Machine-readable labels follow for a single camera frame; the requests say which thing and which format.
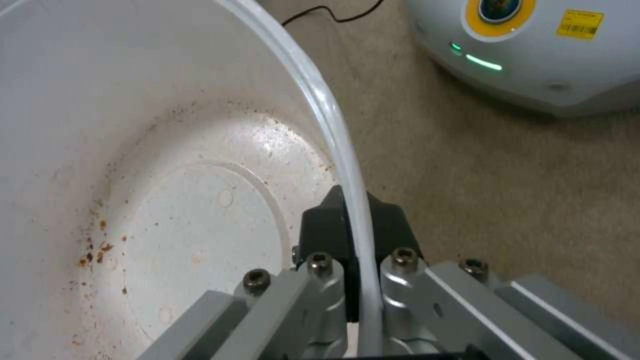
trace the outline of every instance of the yellow label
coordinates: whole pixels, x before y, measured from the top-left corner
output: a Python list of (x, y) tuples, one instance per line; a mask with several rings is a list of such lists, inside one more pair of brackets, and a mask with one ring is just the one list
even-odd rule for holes
[(591, 40), (596, 36), (602, 19), (604, 19), (603, 13), (567, 10), (564, 13), (557, 34), (562, 37)]

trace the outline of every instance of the brown stain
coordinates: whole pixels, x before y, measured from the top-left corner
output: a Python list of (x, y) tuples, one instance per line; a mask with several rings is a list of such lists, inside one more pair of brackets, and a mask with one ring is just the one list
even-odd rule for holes
[(103, 252), (107, 252), (109, 250), (113, 249), (113, 245), (111, 243), (105, 243), (100, 250)]

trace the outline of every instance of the white plastic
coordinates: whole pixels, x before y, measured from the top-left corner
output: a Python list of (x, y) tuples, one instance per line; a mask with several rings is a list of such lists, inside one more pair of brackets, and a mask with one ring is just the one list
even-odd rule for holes
[[(537, 0), (531, 18), (503, 37), (478, 35), (468, 0), (407, 0), (418, 43), (455, 76), (509, 102), (560, 117), (592, 115), (640, 104), (637, 0)], [(591, 40), (559, 36), (567, 10), (602, 13)], [(451, 51), (450, 42), (462, 46)], [(495, 72), (464, 54), (503, 66)]]
[(371, 219), (335, 99), (262, 8), (221, 3), (0, 13), (1, 358), (135, 357), (205, 289), (288, 267), (334, 175), (361, 353), (379, 350)]

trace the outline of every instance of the power cord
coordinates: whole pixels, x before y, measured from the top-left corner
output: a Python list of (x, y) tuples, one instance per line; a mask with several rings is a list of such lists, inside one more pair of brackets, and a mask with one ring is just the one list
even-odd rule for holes
[(370, 13), (372, 13), (375, 9), (377, 9), (380, 4), (382, 3), (383, 0), (378, 0), (376, 1), (376, 3), (367, 11), (365, 11), (364, 13), (360, 13), (358, 15), (352, 16), (352, 17), (348, 17), (346, 19), (338, 19), (335, 17), (335, 15), (333, 14), (333, 11), (331, 11), (331, 9), (325, 5), (319, 5), (319, 6), (315, 6), (313, 8), (309, 8), (306, 9), (303, 12), (297, 13), (296, 15), (293, 15), (292, 17), (288, 18), (287, 20), (284, 20), (282, 22), (282, 26), (286, 26), (288, 23), (292, 22), (293, 20), (296, 20), (297, 18), (303, 17), (306, 14), (310, 13), (310, 12), (314, 12), (316, 10), (320, 10), (320, 9), (325, 9), (326, 11), (329, 12), (329, 14), (331, 15), (331, 17), (333, 18), (333, 21), (335, 22), (349, 22), (349, 21), (354, 21), (354, 20), (358, 20), (361, 17), (365, 17), (367, 15), (369, 15)]

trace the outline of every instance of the robot vacuum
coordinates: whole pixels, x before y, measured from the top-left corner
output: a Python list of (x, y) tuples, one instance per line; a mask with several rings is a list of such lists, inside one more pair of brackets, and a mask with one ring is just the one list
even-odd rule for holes
[(638, 0), (407, 0), (430, 57), (463, 81), (558, 117), (640, 104)]

